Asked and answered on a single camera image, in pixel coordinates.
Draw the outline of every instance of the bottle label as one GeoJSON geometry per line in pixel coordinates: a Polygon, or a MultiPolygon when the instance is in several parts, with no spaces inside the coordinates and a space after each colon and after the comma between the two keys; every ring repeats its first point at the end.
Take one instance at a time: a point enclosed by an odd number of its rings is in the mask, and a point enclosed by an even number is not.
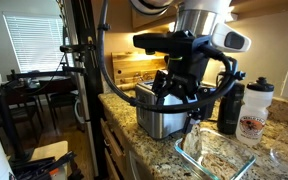
{"type": "Polygon", "coordinates": [[[242,116],[240,119],[240,129],[243,132],[242,136],[257,139],[265,126],[265,120],[263,118],[255,116],[242,116]]]}

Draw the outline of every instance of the floor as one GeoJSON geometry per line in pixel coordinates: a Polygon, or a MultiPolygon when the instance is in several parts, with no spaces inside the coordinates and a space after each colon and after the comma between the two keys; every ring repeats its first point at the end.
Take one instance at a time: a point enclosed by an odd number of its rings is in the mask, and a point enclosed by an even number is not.
{"type": "MultiPolygon", "coordinates": [[[[41,112],[44,129],[41,129],[38,120],[35,119],[35,126],[40,134],[39,142],[36,142],[28,122],[17,124],[16,128],[22,141],[24,149],[41,147],[59,141],[68,142],[68,150],[77,154],[75,161],[81,169],[84,179],[93,179],[90,146],[87,132],[83,133],[77,126],[73,115],[72,107],[63,107],[57,110],[58,120],[56,122],[57,129],[54,130],[50,113],[47,106],[43,106],[44,112],[41,112]]],[[[2,128],[0,128],[0,136],[6,154],[13,153],[12,146],[2,128]]]]}

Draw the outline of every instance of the window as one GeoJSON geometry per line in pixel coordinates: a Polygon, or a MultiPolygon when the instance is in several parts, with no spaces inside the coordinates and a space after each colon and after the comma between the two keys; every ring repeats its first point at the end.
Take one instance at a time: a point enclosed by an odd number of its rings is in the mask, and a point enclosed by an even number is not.
{"type": "Polygon", "coordinates": [[[4,13],[4,18],[21,73],[58,68],[63,57],[59,50],[63,45],[63,22],[59,17],[4,13]]]}

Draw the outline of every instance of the granite countertop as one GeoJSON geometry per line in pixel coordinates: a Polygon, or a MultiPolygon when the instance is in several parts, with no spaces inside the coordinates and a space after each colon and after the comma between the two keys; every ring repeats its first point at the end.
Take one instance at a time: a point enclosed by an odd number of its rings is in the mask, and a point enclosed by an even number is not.
{"type": "MultiPolygon", "coordinates": [[[[135,96],[134,91],[129,91],[127,94],[135,96]]],[[[135,107],[130,106],[113,93],[101,94],[99,98],[155,179],[196,179],[174,149],[175,141],[180,139],[180,136],[175,135],[163,140],[153,140],[137,124],[135,107]]],[[[217,114],[218,103],[215,103],[213,116],[210,119],[217,119],[217,114]]],[[[287,126],[288,124],[283,122],[270,119],[266,121],[261,142],[251,147],[255,153],[256,162],[248,170],[248,177],[244,179],[288,179],[288,174],[275,167],[269,157],[274,139],[278,137],[280,132],[285,131],[287,126]]],[[[202,122],[201,127],[217,130],[214,121],[202,122]]],[[[226,137],[238,142],[234,135],[226,135],[226,137]]]]}

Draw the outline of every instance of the chair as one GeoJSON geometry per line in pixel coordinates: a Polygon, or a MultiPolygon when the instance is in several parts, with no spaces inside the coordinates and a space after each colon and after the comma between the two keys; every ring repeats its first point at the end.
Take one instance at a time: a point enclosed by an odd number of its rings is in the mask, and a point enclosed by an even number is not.
{"type": "MultiPolygon", "coordinates": [[[[32,103],[28,104],[29,102],[28,100],[30,100],[30,97],[23,95],[24,92],[25,88],[16,88],[15,90],[11,90],[10,92],[7,93],[5,101],[8,105],[18,105],[15,108],[10,108],[13,123],[17,124],[28,121],[32,127],[35,139],[38,142],[39,138],[33,122],[35,114],[37,115],[37,118],[39,120],[42,129],[44,128],[44,126],[38,110],[37,102],[34,101],[33,104],[32,103]]],[[[1,114],[0,114],[0,127],[3,127],[3,120],[1,114]]]]}
{"type": "Polygon", "coordinates": [[[77,94],[72,91],[77,90],[71,78],[40,80],[41,92],[45,94],[49,111],[52,117],[54,129],[56,129],[55,118],[57,119],[56,108],[72,106],[76,102],[77,94]]]}

